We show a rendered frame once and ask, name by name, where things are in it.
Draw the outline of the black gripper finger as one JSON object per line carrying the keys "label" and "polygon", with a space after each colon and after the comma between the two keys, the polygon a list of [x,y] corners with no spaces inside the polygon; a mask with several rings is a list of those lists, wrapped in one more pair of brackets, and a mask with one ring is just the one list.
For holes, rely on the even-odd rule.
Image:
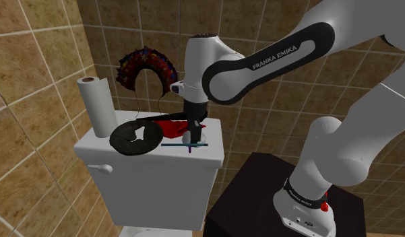
{"label": "black gripper finger", "polygon": [[190,143],[198,143],[201,139],[201,125],[199,121],[188,121],[188,130],[190,132]]}

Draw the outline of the clear round dish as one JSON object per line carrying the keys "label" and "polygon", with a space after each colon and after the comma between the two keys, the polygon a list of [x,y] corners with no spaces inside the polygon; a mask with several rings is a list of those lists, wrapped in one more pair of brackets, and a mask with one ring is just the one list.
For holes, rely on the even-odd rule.
{"label": "clear round dish", "polygon": [[182,142],[184,144],[196,145],[196,146],[205,146],[206,145],[206,136],[201,133],[200,140],[198,142],[192,143],[191,142],[191,132],[186,131],[182,136]]}

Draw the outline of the teal pen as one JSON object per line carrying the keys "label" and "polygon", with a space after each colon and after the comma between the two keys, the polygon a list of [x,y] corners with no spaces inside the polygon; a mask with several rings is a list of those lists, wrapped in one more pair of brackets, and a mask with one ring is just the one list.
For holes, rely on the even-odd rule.
{"label": "teal pen", "polygon": [[162,146],[162,147],[179,147],[179,146],[203,147],[203,146],[208,146],[208,144],[207,143],[161,143],[160,146]]}

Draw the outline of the red cloth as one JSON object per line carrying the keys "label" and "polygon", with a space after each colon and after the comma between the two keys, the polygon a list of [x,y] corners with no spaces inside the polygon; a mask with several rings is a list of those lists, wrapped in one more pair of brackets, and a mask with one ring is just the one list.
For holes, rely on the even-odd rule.
{"label": "red cloth", "polygon": [[169,139],[180,137],[188,131],[187,121],[155,121],[163,130],[163,136]]}

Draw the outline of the dark multicoloured arched headpiece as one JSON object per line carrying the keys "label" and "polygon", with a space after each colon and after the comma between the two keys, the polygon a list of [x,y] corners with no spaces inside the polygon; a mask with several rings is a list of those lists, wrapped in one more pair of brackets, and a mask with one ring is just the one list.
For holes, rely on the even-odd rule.
{"label": "dark multicoloured arched headpiece", "polygon": [[147,46],[125,55],[119,60],[119,64],[119,68],[116,68],[116,81],[133,92],[136,91],[135,83],[139,73],[143,69],[153,71],[162,84],[159,100],[170,92],[171,84],[178,82],[177,71],[167,56]]}

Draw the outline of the white toilet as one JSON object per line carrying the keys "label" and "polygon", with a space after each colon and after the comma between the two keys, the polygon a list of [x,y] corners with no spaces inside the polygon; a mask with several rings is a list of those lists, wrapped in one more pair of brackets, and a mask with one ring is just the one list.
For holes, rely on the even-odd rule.
{"label": "white toilet", "polygon": [[[208,146],[162,147],[124,156],[90,129],[73,147],[82,159],[116,226],[167,229],[170,237],[200,231],[210,193],[224,160],[220,120],[205,118]],[[181,143],[164,138],[161,143]]]}

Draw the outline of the dark robot stand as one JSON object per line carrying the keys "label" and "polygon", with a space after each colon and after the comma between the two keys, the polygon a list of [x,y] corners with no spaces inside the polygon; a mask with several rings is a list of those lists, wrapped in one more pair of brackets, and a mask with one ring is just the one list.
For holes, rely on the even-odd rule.
{"label": "dark robot stand", "polygon": [[[203,237],[319,237],[319,225],[297,209],[281,218],[273,197],[294,165],[272,154],[252,153],[206,217]],[[328,191],[335,237],[367,237],[363,200],[341,188]]]}

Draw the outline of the white paper towel roll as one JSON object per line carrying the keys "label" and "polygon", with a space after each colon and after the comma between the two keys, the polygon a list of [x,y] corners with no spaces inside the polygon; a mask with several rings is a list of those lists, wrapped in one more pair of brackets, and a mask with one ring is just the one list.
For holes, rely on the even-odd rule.
{"label": "white paper towel roll", "polygon": [[98,138],[109,137],[119,124],[107,78],[83,77],[77,80],[77,86],[95,136]]}

